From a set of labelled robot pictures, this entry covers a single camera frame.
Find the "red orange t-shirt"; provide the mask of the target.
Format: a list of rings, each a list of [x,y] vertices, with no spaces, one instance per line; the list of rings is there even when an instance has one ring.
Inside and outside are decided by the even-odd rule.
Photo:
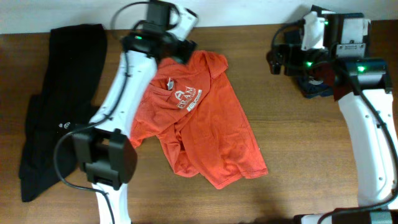
[[[130,142],[155,136],[173,172],[204,176],[216,189],[268,169],[231,86],[224,55],[199,50],[189,62],[163,59],[142,97]]]

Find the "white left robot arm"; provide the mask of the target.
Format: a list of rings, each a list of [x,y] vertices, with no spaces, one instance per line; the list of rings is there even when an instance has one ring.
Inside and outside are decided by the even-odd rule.
[[[127,189],[137,153],[129,141],[132,122],[157,64],[164,57],[187,63],[196,44],[187,36],[198,16],[186,7],[151,1],[146,18],[121,38],[117,74],[87,128],[73,134],[78,166],[92,184],[100,223],[130,223]]]

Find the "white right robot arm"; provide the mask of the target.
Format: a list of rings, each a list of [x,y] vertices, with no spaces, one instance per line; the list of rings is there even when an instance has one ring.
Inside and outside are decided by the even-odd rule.
[[[295,77],[305,96],[331,93],[346,121],[358,175],[358,205],[294,216],[294,223],[396,223],[397,134],[385,60],[369,55],[371,21],[312,6],[277,33],[267,54],[274,75]]]

